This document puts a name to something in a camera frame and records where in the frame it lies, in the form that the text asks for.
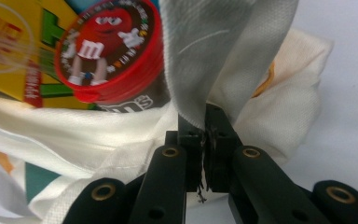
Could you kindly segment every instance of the clamp jaw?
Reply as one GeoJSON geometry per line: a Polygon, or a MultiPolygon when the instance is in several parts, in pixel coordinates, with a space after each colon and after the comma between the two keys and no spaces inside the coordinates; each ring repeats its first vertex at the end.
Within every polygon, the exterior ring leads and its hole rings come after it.
{"type": "Polygon", "coordinates": [[[149,168],[128,185],[103,178],[90,183],[63,223],[185,223],[186,193],[228,193],[237,223],[358,224],[358,191],[337,181],[312,192],[297,186],[262,149],[244,146],[224,111],[207,105],[205,132],[179,118],[149,168]]]}

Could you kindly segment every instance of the m&m's container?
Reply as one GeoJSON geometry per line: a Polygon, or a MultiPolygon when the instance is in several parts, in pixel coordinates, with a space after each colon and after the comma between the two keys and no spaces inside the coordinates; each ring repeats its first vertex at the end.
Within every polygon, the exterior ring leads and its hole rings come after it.
{"type": "Polygon", "coordinates": [[[57,47],[61,81],[111,112],[165,105],[161,21],[148,0],[103,1],[81,13],[57,47]]]}

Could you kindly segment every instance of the yellow package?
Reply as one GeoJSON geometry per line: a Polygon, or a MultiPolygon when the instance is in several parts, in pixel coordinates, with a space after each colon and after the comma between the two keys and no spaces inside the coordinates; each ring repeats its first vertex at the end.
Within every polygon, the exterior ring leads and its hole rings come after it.
{"type": "Polygon", "coordinates": [[[0,0],[0,92],[36,107],[86,109],[54,71],[54,50],[95,0],[0,0]]]}

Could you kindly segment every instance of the white cloth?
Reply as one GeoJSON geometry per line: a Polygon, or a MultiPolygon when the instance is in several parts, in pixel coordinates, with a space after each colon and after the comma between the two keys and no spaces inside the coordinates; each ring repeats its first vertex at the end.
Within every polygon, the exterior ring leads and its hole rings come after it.
{"type": "Polygon", "coordinates": [[[331,43],[292,31],[276,55],[296,1],[190,3],[160,2],[172,94],[172,101],[162,108],[113,114],[34,109],[0,98],[0,151],[62,175],[30,202],[35,217],[0,217],[4,220],[0,223],[61,223],[91,181],[106,176],[128,183],[146,170],[165,132],[177,129],[177,110],[202,127],[208,95],[209,101],[225,108],[245,145],[264,148],[277,162],[293,155],[319,110],[317,85],[331,43]],[[185,14],[173,15],[173,8],[185,14]],[[216,27],[205,24],[209,31],[203,33],[205,18],[216,27]],[[219,21],[224,18],[229,23],[219,21]],[[241,24],[233,26],[234,21],[241,24]],[[180,36],[191,38],[180,40],[180,36]],[[275,56],[276,81],[249,100],[275,56]]]}

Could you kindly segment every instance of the cartoon character face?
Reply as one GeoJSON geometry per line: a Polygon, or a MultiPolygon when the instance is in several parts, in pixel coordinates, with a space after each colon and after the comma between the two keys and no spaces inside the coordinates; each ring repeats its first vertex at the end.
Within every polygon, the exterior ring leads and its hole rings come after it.
{"type": "Polygon", "coordinates": [[[131,15],[125,9],[117,7],[101,11],[84,23],[76,40],[76,52],[82,52],[84,43],[93,43],[95,46],[103,45],[98,57],[104,57],[123,44],[118,33],[130,32],[131,27],[131,15]]]}

